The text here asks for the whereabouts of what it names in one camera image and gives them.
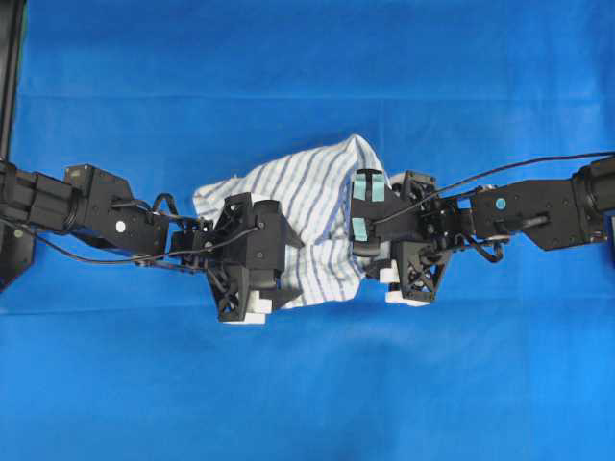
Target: fabric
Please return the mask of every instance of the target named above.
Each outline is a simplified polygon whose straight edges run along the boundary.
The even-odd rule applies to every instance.
[[[352,135],[322,146],[270,161],[244,178],[230,178],[197,189],[193,202],[199,216],[216,221],[224,200],[243,192],[282,205],[288,223],[305,247],[286,247],[282,288],[303,294],[284,308],[352,299],[364,277],[349,240],[351,180],[357,169],[382,169],[365,139]]]
[[[612,0],[28,6],[12,159],[88,162],[181,213],[202,184],[352,133],[442,186],[615,146]],[[614,458],[608,245],[520,235],[499,264],[454,255],[430,306],[364,280],[246,328],[216,322],[202,277],[36,258],[0,295],[2,461]]]

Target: blue surface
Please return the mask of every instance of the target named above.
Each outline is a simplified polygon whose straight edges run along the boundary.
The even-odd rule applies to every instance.
[[[31,1],[13,160],[189,212],[198,185],[350,133],[441,184],[615,147],[611,1],[200,3]],[[611,460],[614,296],[607,246],[519,237],[497,266],[457,255],[429,308],[364,283],[229,328],[201,278],[38,247],[0,299],[0,458]]]

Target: wire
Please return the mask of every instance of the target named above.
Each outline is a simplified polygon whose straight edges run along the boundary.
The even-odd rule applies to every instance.
[[[145,202],[144,200],[138,200],[138,199],[128,200],[126,202],[124,201],[115,202],[114,204],[111,205],[111,208],[125,208],[127,206],[141,206],[145,208],[147,211],[149,211],[150,213],[154,211],[152,210],[152,208],[149,206],[147,202]]]
[[[596,152],[596,153],[592,153],[592,154],[578,154],[578,155],[574,155],[574,156],[555,156],[555,157],[539,157],[539,158],[531,158],[530,160],[525,160],[525,161],[518,161],[516,163],[509,163],[508,165],[504,165],[504,166],[499,166],[498,168],[494,168],[492,170],[488,170],[485,171],[484,173],[479,173],[477,175],[471,176],[470,178],[467,178],[463,181],[460,182],[456,182],[454,184],[451,185],[447,185],[446,187],[442,187],[441,189],[438,189],[434,192],[432,192],[431,194],[429,194],[427,197],[425,197],[424,199],[418,201],[416,204],[412,204],[410,206],[407,206],[406,208],[402,208],[399,211],[395,211],[394,213],[385,216],[384,218],[378,219],[376,221],[374,221],[372,224],[373,225],[377,225],[377,224],[382,224],[382,223],[386,223],[387,221],[390,221],[391,219],[395,219],[398,216],[401,216],[409,211],[412,211],[413,209],[419,207],[420,205],[424,204],[425,202],[437,197],[439,194],[446,192],[448,190],[454,189],[456,187],[460,187],[461,185],[467,184],[468,182],[474,182],[476,180],[479,180],[481,178],[484,178],[486,176],[490,176],[493,175],[495,173],[500,173],[501,171],[504,170],[510,170],[512,168],[518,168],[520,166],[527,166],[527,165],[532,165],[534,163],[540,163],[542,161],[560,161],[560,160],[576,160],[579,158],[593,158],[593,157],[612,157],[615,156],[615,151],[604,151],[604,152]]]
[[[5,224],[5,225],[7,225],[7,226],[9,226],[9,227],[11,227],[13,229],[20,230],[20,231],[24,232],[25,234],[32,236],[33,238],[35,238],[39,242],[44,243],[48,247],[56,250],[57,252],[61,253],[64,256],[70,257],[71,259],[75,259],[75,260],[77,260],[79,262],[85,262],[87,264],[98,264],[98,265],[132,264],[134,262],[140,262],[140,261],[152,261],[152,260],[160,259],[162,257],[167,257],[167,256],[199,255],[201,253],[210,253],[210,252],[212,252],[214,250],[217,250],[219,248],[222,248],[222,247],[225,247],[227,245],[230,245],[231,243],[235,242],[236,240],[239,240],[240,238],[248,235],[249,233],[252,233],[254,231],[258,231],[259,230],[259,228],[257,228],[257,227],[253,227],[253,228],[249,228],[249,229],[243,230],[240,233],[238,233],[237,235],[229,238],[228,240],[224,240],[224,241],[222,241],[220,243],[216,243],[215,245],[211,245],[210,247],[204,248],[202,250],[180,250],[180,251],[177,251],[177,252],[162,253],[160,255],[135,256],[135,257],[130,257],[128,259],[106,260],[106,259],[90,259],[90,258],[87,258],[87,257],[82,257],[82,256],[79,256],[79,255],[75,255],[73,253],[70,253],[68,250],[65,250],[64,248],[59,247],[55,243],[52,243],[49,240],[41,237],[40,235],[37,235],[36,233],[32,232],[31,230],[29,230],[25,226],[22,226],[20,224],[16,224],[16,223],[14,223],[12,221],[9,221],[9,220],[6,220],[4,218],[0,218],[0,223]]]

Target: striped towel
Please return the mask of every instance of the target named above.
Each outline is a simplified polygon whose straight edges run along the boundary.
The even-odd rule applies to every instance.
[[[306,244],[300,250],[286,247],[282,287],[298,287],[303,295],[284,308],[350,300],[364,276],[364,261],[353,256],[348,239],[351,180],[360,168],[383,169],[367,141],[354,134],[270,161],[244,178],[204,185],[194,193],[194,206],[199,216],[215,221],[224,199],[234,194],[251,192],[253,202],[281,202]]]

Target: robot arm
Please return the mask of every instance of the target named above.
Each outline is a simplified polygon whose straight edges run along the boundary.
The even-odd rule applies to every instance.
[[[160,210],[162,202],[170,213]],[[166,252],[172,224],[179,229]],[[89,246],[129,256],[91,260],[73,255],[84,262],[204,273],[221,322],[262,323],[264,314],[301,294],[282,290],[280,275],[285,246],[303,243],[279,202],[253,204],[250,194],[227,198],[214,224],[178,215],[169,194],[160,194],[152,206],[136,200],[126,180],[91,165],[67,168],[59,181],[0,161],[0,273],[6,278],[0,289],[11,281],[7,275],[16,277],[25,268],[14,257],[15,241],[32,234],[31,229],[72,234]],[[165,256],[177,262],[165,262]]]
[[[351,239],[357,256],[377,257],[388,244],[389,257],[375,259],[367,275],[389,284],[388,302],[418,306],[435,300],[453,253],[474,249],[498,262],[516,233],[546,251],[604,242],[603,216],[613,209],[615,158],[594,161],[568,180],[479,187],[450,197],[440,196],[429,175],[407,171],[388,187],[382,172],[360,170]]]

